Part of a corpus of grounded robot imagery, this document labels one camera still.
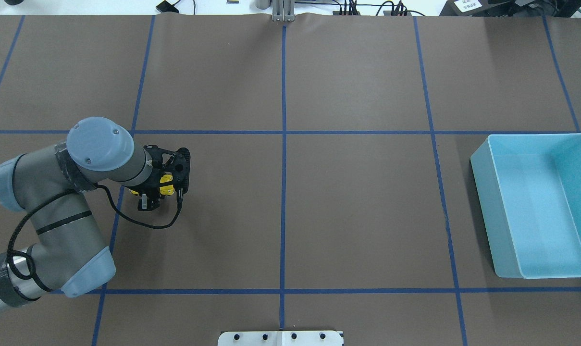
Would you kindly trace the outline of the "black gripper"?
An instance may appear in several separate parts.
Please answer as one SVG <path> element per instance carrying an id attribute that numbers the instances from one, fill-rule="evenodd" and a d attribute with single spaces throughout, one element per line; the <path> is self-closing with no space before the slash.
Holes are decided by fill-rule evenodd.
<path id="1" fill-rule="evenodd" d="M 150 157 L 146 160 L 146 167 L 150 167 L 151 171 L 141 186 L 147 191 L 155 190 L 156 193 L 137 193 L 137 210 L 153 211 L 161 206 L 161 196 L 171 196 L 176 192 L 172 172 L 167 169 L 173 163 L 175 152 L 158 146 L 144 146 L 143 149 Z"/>

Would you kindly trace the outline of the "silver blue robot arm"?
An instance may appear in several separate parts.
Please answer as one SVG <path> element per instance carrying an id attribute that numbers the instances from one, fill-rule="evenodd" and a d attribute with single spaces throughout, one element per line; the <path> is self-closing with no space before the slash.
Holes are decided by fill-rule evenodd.
<path id="1" fill-rule="evenodd" d="M 80 120 L 64 141 L 0 164 L 0 204 L 24 212 L 0 253 L 0 314 L 61 291 L 75 298 L 115 275 L 110 245 L 84 195 L 103 190 L 126 221 L 158 230 L 123 214 L 112 180 L 135 193 L 138 210 L 156 210 L 166 195 L 176 197 L 178 219 L 189 187 L 191 154 L 156 145 L 139 146 L 127 129 L 104 117 Z"/>

